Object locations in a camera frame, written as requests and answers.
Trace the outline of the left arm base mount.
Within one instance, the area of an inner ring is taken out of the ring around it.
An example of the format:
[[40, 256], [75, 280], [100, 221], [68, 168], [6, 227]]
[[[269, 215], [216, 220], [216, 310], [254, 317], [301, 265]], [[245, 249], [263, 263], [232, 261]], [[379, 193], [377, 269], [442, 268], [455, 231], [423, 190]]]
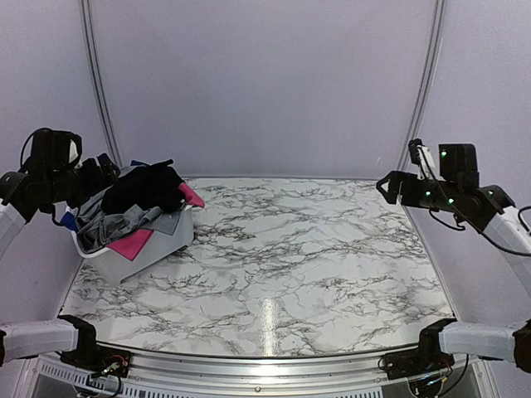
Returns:
[[89, 371], [92, 378], [99, 376], [119, 376], [125, 378], [129, 373], [132, 360], [130, 351], [101, 346], [89, 348], [86, 352], [76, 349], [71, 352], [59, 352], [61, 362]]

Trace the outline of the black t-shirt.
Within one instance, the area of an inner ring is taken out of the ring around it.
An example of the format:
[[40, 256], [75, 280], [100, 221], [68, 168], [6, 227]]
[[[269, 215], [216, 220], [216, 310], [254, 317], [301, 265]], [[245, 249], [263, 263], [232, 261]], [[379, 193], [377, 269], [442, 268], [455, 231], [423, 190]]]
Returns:
[[125, 213], [132, 206], [143, 211], [159, 207], [164, 213], [179, 210], [187, 199], [179, 189], [183, 179], [172, 165], [173, 160], [169, 159], [134, 167], [105, 191], [101, 210], [106, 214]]

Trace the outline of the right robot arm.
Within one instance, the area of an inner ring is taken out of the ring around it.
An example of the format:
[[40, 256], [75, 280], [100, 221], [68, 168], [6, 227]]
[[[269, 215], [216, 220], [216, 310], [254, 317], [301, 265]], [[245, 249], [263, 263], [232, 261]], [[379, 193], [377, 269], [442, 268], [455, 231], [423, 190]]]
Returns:
[[[530, 228], [522, 211], [497, 185], [482, 187], [475, 146], [443, 143], [435, 161], [419, 138], [409, 144], [418, 173], [391, 171], [377, 181], [385, 201], [428, 212], [448, 212], [453, 230], [468, 224], [501, 252], [525, 289], [530, 288]], [[436, 371], [453, 364], [455, 354], [489, 361], [507, 361], [530, 371], [530, 323], [497, 327], [444, 318], [423, 328], [413, 349], [382, 357], [381, 367], [391, 380]]]

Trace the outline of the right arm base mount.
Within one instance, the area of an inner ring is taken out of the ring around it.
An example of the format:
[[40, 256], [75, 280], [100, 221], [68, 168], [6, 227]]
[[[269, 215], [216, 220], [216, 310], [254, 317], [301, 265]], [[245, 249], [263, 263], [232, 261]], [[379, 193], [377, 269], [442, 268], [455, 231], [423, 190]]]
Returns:
[[440, 351], [424, 352], [419, 347], [398, 352], [389, 352], [378, 361], [378, 368], [387, 374], [388, 380], [449, 370], [455, 364], [452, 355]]

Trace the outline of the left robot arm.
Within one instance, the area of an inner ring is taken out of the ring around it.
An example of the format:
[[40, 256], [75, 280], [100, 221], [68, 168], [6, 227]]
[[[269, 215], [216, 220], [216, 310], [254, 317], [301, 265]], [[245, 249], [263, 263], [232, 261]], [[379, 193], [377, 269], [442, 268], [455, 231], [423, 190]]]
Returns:
[[[119, 168], [107, 154], [82, 157], [80, 135], [49, 128], [34, 131], [22, 147], [19, 169], [1, 177], [1, 251], [7, 251], [38, 212], [54, 216], [62, 202], [78, 207], [118, 176]], [[95, 327], [75, 316], [1, 326], [2, 363], [50, 352], [88, 369], [105, 361]]]

